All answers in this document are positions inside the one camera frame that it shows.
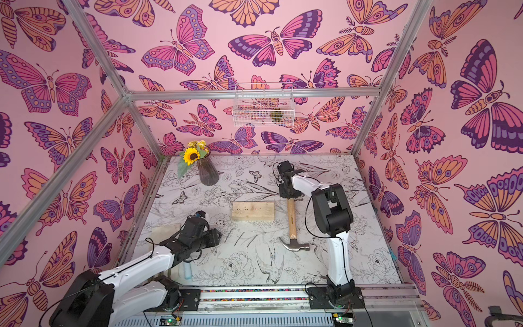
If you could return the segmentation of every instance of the sunflower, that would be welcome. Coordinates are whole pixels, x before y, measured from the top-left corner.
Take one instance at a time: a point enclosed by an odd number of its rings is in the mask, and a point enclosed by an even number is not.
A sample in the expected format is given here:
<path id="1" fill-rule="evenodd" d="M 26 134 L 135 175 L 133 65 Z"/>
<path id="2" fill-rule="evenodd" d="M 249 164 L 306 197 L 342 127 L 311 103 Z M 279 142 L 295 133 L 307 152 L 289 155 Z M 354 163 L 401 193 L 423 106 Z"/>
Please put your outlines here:
<path id="1" fill-rule="evenodd" d="M 184 161 L 188 166 L 194 164 L 196 160 L 200 159 L 200 153 L 195 148 L 188 148 L 184 154 Z"/>

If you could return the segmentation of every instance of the vase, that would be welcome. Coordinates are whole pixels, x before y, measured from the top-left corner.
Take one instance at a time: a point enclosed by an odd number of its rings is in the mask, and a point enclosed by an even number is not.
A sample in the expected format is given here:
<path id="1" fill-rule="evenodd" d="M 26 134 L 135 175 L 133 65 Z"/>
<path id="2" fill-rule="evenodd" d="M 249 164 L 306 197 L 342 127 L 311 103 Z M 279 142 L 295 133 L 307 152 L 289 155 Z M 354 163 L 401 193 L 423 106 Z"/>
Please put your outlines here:
<path id="1" fill-rule="evenodd" d="M 218 175 L 218 171 L 212 164 L 210 155 L 211 151 L 209 150 L 209 154 L 206 155 L 205 158 L 199 159 L 197 161 L 200 181 L 202 184 L 207 186 L 216 184 L 218 182 L 218 179 L 220 178 Z"/>

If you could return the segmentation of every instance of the wooden board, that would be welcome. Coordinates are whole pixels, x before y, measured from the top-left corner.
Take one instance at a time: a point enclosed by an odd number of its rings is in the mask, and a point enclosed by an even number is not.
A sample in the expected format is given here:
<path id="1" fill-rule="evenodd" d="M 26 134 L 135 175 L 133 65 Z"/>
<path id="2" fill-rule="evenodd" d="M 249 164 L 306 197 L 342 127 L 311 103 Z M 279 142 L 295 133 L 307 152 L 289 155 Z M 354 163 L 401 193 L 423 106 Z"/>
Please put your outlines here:
<path id="1" fill-rule="evenodd" d="M 274 202 L 234 202 L 232 220 L 274 221 Z"/>

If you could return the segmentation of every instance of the white wire basket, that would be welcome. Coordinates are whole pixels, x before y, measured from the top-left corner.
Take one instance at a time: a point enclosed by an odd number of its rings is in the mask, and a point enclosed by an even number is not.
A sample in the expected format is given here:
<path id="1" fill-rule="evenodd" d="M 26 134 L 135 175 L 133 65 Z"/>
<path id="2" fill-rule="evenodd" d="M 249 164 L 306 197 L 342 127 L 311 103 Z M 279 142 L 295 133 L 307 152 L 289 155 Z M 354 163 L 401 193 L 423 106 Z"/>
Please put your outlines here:
<path id="1" fill-rule="evenodd" d="M 252 89 L 253 84 L 255 83 L 235 84 L 232 107 L 234 125 L 240 127 L 250 123 L 254 126 L 293 127 L 295 103 L 292 83 L 289 83 L 289 88 L 281 88 L 280 82 L 265 83 L 273 88 L 259 89 L 255 94 L 244 89 L 245 86 Z"/>

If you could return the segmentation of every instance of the hammer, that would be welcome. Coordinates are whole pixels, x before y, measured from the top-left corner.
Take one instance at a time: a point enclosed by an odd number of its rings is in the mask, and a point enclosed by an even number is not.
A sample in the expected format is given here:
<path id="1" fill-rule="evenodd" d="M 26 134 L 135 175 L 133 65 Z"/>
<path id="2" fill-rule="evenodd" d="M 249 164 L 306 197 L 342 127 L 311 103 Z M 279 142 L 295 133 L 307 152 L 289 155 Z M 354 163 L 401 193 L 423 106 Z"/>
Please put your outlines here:
<path id="1" fill-rule="evenodd" d="M 298 240 L 296 239 L 296 209 L 294 207 L 294 199 L 287 199 L 287 215 L 289 216 L 289 238 L 290 242 L 289 244 L 285 244 L 285 242 L 280 238 L 281 243 L 283 246 L 285 246 L 286 249 L 290 251 L 299 251 L 299 250 L 310 250 L 310 245 L 307 244 L 300 244 L 298 243 Z"/>

